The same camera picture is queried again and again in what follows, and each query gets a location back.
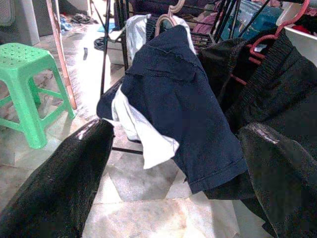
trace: marble floor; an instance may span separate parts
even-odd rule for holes
[[[100,93],[103,53],[93,41],[102,35],[99,25],[76,27],[63,35],[64,52],[75,99],[76,118],[64,112],[46,128],[47,145],[40,150],[28,147],[22,133],[0,128],[0,210],[27,177],[59,146],[63,139],[96,117]],[[57,58],[52,36],[41,38],[36,47]],[[83,60],[84,47],[88,57]],[[107,57],[105,89],[122,75],[122,65],[110,64]],[[41,87],[56,89],[52,73],[35,77]],[[42,116],[53,111],[59,100],[40,95]],[[1,115],[17,120],[12,105]],[[120,126],[115,127],[114,146],[141,150],[129,142]],[[263,221],[240,201],[208,200],[200,192],[192,195],[184,174],[167,161],[143,170],[143,157],[112,151],[98,192],[85,224],[84,238],[268,238]]]

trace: green plastic stool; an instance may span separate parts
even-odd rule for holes
[[[60,93],[35,85],[33,76],[50,69],[56,79]],[[67,93],[60,78],[56,63],[50,52],[18,43],[0,46],[0,80],[9,90],[9,96],[0,100],[0,107],[13,101],[20,123],[0,118],[0,125],[24,133],[29,146],[34,149],[46,145],[44,128],[54,122],[64,111],[74,118]],[[39,93],[45,93],[63,100],[54,112],[41,119],[36,104],[40,104]]]

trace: hanger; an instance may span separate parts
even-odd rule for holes
[[[156,26],[155,26],[155,36],[159,35],[159,28],[160,28],[161,23],[164,20],[169,21],[172,24],[172,26],[177,25],[177,22],[174,20],[173,15],[175,13],[178,13],[182,9],[184,4],[185,4],[185,0],[179,0],[175,6],[172,6],[172,5],[169,6],[167,14],[163,14],[158,18],[158,21],[157,21]]]
[[[303,5],[302,5],[302,8],[300,9],[300,11],[296,14],[296,16],[293,18],[293,19],[290,19],[288,21],[284,21],[282,22],[282,24],[279,25],[279,27],[277,28],[276,32],[274,35],[266,35],[266,36],[262,36],[260,38],[258,38],[252,45],[248,45],[248,47],[250,47],[250,54],[252,56],[256,56],[257,58],[260,58],[260,59],[264,59],[265,58],[265,55],[261,54],[261,53],[258,53],[258,52],[255,52],[255,48],[263,41],[265,40],[268,40],[268,39],[273,39],[273,40],[276,40],[279,36],[279,34],[281,33],[282,29],[285,27],[285,26],[288,26],[290,24],[294,24],[296,21],[298,21],[305,13],[308,5],[310,3],[310,0],[304,0],[303,2]],[[258,60],[258,59],[255,59],[253,57],[249,57],[249,61],[253,62],[253,63],[256,63],[258,65],[261,64],[261,61]]]

